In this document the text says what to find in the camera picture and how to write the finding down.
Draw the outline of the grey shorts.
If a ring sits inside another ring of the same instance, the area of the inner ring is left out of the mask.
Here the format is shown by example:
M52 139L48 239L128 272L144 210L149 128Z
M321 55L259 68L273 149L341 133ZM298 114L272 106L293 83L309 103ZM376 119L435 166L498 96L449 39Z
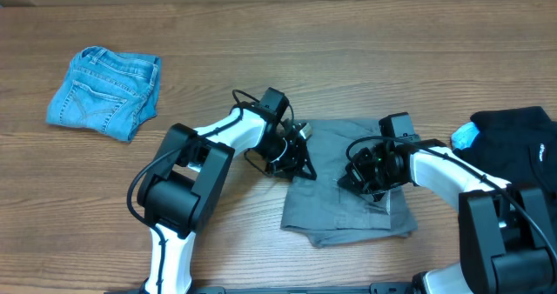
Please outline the grey shorts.
M347 146L360 137L378 135L374 118L313 119L307 148L315 180L296 177L289 186L281 229L305 235L314 247L351 244L383 237L408 237L418 224L404 191L395 188L378 202L338 186Z

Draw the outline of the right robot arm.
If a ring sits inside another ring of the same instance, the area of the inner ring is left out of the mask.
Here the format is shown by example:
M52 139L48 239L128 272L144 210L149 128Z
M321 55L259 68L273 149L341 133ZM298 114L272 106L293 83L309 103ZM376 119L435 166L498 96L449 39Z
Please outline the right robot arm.
M423 140L408 113L379 121L380 134L346 148L339 186L381 199L404 184L429 189L458 214L460 260L378 293L554 293L556 239L541 189L494 177L437 139Z

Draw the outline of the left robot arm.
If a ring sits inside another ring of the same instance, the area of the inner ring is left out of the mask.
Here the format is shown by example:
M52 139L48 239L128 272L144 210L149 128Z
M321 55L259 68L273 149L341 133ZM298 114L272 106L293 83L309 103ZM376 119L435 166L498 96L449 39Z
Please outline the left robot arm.
M139 292L191 292L195 239L217 206L235 156L256 152L267 177L316 179L307 149L312 127L285 116L292 111L283 92L268 88L261 98L236 100L214 124L172 125L126 197L130 214L151 233L150 274Z

